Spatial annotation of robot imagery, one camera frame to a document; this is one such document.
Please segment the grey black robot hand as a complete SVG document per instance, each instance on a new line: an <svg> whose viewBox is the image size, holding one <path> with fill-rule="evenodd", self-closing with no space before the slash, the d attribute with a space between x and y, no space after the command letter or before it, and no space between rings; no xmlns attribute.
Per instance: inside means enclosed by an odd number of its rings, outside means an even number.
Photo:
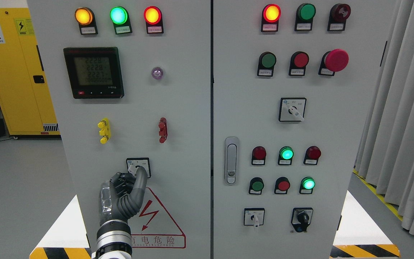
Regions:
<svg viewBox="0 0 414 259"><path fill-rule="evenodd" d="M118 172L101 185L99 193L99 224L110 220L127 221L143 205L148 173L137 166L136 175Z"/></svg>

